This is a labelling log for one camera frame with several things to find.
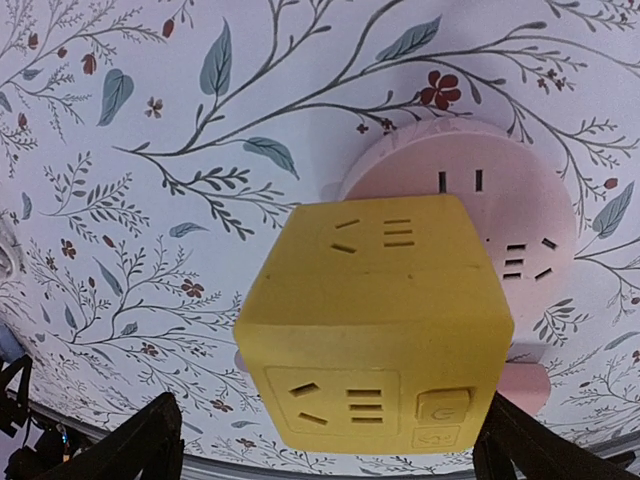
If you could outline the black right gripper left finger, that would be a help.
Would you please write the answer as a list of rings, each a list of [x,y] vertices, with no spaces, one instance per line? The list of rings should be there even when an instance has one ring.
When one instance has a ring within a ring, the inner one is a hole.
[[[40,479],[179,479],[184,441],[182,416],[173,394],[164,392],[115,431]]]

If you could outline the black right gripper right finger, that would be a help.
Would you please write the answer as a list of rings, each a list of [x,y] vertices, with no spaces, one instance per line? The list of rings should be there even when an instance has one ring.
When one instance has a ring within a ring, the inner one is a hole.
[[[561,438],[497,393],[473,448],[481,480],[633,479],[635,475]]]

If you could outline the yellow cube socket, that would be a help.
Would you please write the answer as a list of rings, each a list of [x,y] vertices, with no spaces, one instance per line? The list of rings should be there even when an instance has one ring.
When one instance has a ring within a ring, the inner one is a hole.
[[[283,443],[355,455],[472,447],[513,332],[451,195],[297,207],[234,327]]]

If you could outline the pink round power socket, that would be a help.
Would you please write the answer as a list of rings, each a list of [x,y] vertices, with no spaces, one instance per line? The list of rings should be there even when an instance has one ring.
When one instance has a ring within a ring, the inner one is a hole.
[[[338,197],[435,194],[462,202],[517,328],[532,327],[559,298],[577,239],[569,193],[550,160],[477,120],[420,121],[371,146]]]

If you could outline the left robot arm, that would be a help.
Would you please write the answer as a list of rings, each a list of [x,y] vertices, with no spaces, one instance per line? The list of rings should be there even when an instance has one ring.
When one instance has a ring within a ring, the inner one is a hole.
[[[63,425],[44,425],[33,447],[27,445],[33,420],[29,407],[32,360],[28,355],[5,365],[1,361],[1,433],[15,439],[25,427],[21,446],[8,456],[1,467],[2,479],[35,479],[70,459],[70,443]]]

